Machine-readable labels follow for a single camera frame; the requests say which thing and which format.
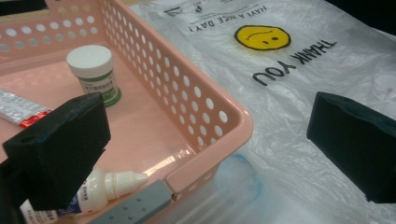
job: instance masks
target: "white lid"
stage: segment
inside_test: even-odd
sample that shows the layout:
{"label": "white lid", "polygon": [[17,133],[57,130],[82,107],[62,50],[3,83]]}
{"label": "white lid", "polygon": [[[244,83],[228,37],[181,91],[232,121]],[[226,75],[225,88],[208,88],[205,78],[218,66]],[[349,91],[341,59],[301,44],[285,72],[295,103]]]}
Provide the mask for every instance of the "white lid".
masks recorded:
{"label": "white lid", "polygon": [[114,66],[111,51],[99,45],[73,49],[67,54],[66,60],[73,74],[82,78],[100,77]]}
{"label": "white lid", "polygon": [[106,195],[109,200],[134,192],[141,185],[148,182],[148,175],[133,171],[107,173]]}

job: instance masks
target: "dropper bottle cap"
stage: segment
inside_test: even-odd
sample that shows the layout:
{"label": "dropper bottle cap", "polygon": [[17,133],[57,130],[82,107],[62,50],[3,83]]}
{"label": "dropper bottle cap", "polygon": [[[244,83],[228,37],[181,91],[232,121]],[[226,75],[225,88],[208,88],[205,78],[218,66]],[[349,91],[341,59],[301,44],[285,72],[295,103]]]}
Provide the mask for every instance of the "dropper bottle cap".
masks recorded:
{"label": "dropper bottle cap", "polygon": [[133,171],[106,173],[106,195],[109,200],[134,192],[148,182],[148,175]]}

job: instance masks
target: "white pill bottle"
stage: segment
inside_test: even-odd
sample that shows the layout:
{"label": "white pill bottle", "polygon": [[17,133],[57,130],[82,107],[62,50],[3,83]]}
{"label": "white pill bottle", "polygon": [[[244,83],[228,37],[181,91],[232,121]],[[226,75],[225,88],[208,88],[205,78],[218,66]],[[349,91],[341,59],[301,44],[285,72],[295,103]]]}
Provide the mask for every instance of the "white pill bottle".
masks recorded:
{"label": "white pill bottle", "polygon": [[106,207],[109,200],[132,193],[148,181],[148,176],[133,171],[105,173],[93,169],[66,209],[35,211],[29,201],[20,209],[27,224],[51,223],[67,214],[84,215]]}
{"label": "white pill bottle", "polygon": [[99,45],[82,46],[69,52],[66,60],[86,94],[101,92],[105,106],[114,105],[121,98],[110,49]]}

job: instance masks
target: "yellow smiley face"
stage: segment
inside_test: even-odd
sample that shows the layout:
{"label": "yellow smiley face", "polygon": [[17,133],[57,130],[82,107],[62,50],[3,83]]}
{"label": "yellow smiley face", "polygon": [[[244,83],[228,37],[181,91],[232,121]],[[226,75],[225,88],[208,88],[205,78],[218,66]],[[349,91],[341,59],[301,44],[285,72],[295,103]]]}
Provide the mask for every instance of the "yellow smiley face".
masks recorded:
{"label": "yellow smiley face", "polygon": [[241,45],[255,50],[283,49],[290,45],[290,35],[279,27],[246,25],[234,35]]}

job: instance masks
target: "white dropper bottle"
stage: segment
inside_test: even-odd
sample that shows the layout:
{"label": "white dropper bottle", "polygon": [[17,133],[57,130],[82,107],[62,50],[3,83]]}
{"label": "white dropper bottle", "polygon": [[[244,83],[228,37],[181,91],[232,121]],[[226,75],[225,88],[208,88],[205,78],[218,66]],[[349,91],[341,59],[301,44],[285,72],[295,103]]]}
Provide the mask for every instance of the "white dropper bottle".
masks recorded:
{"label": "white dropper bottle", "polygon": [[105,173],[101,169],[93,169],[66,209],[34,211],[26,200],[21,211],[27,224],[51,223],[67,214],[89,214],[105,208],[109,200],[132,193],[147,181],[146,174],[133,171]]}

